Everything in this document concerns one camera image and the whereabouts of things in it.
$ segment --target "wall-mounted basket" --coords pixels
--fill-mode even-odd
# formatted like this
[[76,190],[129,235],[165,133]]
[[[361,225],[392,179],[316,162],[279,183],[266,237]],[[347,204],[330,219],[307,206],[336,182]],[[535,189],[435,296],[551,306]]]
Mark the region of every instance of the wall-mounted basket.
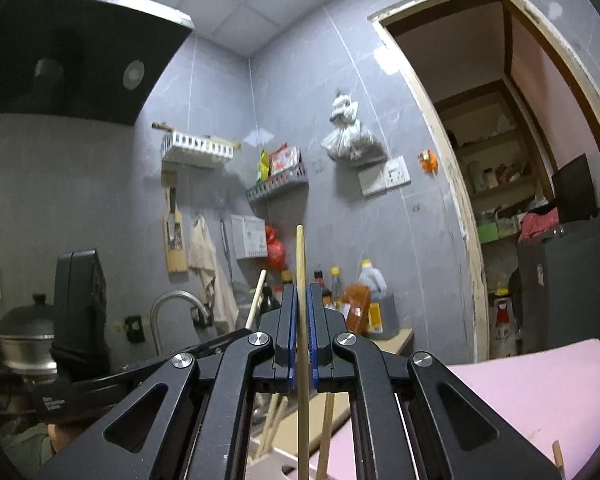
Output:
[[163,161],[200,168],[222,166],[234,158],[234,146],[228,141],[183,134],[176,130],[164,134],[161,148]]
[[250,187],[247,190],[247,200],[250,203],[266,200],[283,194],[297,186],[306,186],[307,184],[309,184],[309,180],[306,176],[304,164],[299,162],[291,168],[270,176],[264,182],[259,182],[255,186]]

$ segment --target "curved metal faucet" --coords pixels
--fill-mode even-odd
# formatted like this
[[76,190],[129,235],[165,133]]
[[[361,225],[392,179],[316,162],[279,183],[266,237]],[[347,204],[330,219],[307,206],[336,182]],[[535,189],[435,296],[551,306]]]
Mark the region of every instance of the curved metal faucet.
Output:
[[158,330],[158,313],[160,312],[162,305],[167,300],[174,300],[175,298],[189,301],[189,303],[196,308],[200,319],[205,324],[209,322],[209,318],[211,317],[209,309],[202,304],[202,301],[186,290],[172,290],[171,292],[165,292],[164,294],[160,295],[158,299],[155,300],[154,304],[152,304],[149,312],[151,336],[154,338],[155,353],[158,356],[162,354],[162,342],[160,341],[160,332]]

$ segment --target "wall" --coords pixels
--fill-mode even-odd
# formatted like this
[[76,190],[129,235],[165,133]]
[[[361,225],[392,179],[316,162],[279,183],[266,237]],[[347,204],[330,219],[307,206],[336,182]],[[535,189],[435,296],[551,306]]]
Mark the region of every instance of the wall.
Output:
[[[167,290],[201,291],[191,272],[166,272],[162,136],[150,128],[152,121],[243,138],[254,127],[248,61],[191,36],[161,76],[135,127],[0,115],[0,316],[29,304],[32,292],[46,292],[52,301],[58,255],[96,247],[107,279],[107,341],[114,364],[154,355],[148,327],[147,343],[132,347],[123,333],[112,330],[112,322],[147,314]],[[223,171],[176,167],[186,239],[190,216],[203,214],[225,269],[219,216],[251,213],[244,189],[253,182],[255,167],[245,162],[248,156],[247,146]],[[235,261],[234,269],[236,279],[244,280]],[[244,270],[253,283],[254,269]],[[165,304],[160,314],[166,349],[197,341],[188,305],[177,303]]]
[[[462,232],[449,184],[429,178],[417,153],[431,148],[423,117],[398,74],[385,73],[374,52],[382,43],[368,17],[401,0],[332,0],[293,26],[251,60],[258,125],[302,149],[308,192],[270,204],[270,219],[292,247],[295,225],[307,225],[310,268],[343,267],[355,278],[371,257],[397,293],[403,326],[416,347],[447,363],[473,355],[473,305]],[[600,88],[600,17],[588,0],[531,0],[576,49]],[[560,13],[549,13],[560,6]],[[354,172],[337,168],[320,141],[329,133],[337,88],[360,102],[359,118],[404,155],[412,183],[384,196],[363,198]]]
[[499,2],[445,16],[396,40],[433,102],[504,77]]
[[558,168],[586,153],[600,189],[600,152],[571,89],[540,44],[515,18],[511,76],[542,127]]

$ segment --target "range hood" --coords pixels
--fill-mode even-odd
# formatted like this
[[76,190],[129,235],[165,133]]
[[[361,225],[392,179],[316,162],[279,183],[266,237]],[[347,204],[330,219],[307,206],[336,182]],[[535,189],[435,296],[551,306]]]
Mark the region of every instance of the range hood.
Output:
[[0,112],[134,124],[189,16],[149,0],[9,0],[0,12]]

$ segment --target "door frame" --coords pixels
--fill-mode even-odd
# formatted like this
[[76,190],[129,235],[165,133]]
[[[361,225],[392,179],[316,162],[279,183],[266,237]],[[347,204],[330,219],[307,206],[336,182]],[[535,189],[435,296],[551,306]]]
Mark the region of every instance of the door frame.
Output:
[[[468,258],[474,300],[472,312],[474,362],[488,359],[490,340],[486,276],[469,193],[462,178],[458,160],[433,102],[388,29],[393,28],[395,31],[398,22],[406,23],[405,27],[415,28],[443,16],[494,1],[498,0],[405,0],[369,17],[374,30],[388,50],[390,58],[397,65],[400,74],[413,93],[438,152],[442,170],[450,184],[451,196]],[[515,16],[531,32],[565,78],[586,117],[600,151],[600,89],[578,54],[548,17],[530,0],[500,1],[504,7],[505,16],[507,13]]]

